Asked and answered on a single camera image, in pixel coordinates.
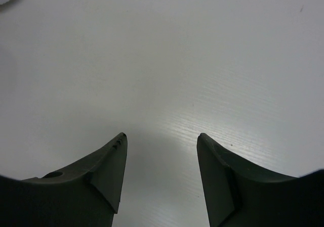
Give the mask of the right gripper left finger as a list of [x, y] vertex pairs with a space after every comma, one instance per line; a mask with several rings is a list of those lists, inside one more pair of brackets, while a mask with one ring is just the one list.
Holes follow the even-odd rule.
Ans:
[[44, 177], [1, 176], [1, 226], [112, 226], [122, 192], [128, 140], [100, 149]]

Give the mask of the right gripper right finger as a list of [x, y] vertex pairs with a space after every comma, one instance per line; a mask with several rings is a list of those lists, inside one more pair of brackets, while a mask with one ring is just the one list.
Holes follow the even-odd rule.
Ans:
[[323, 170], [292, 177], [261, 167], [205, 133], [197, 156], [210, 226], [323, 226]]

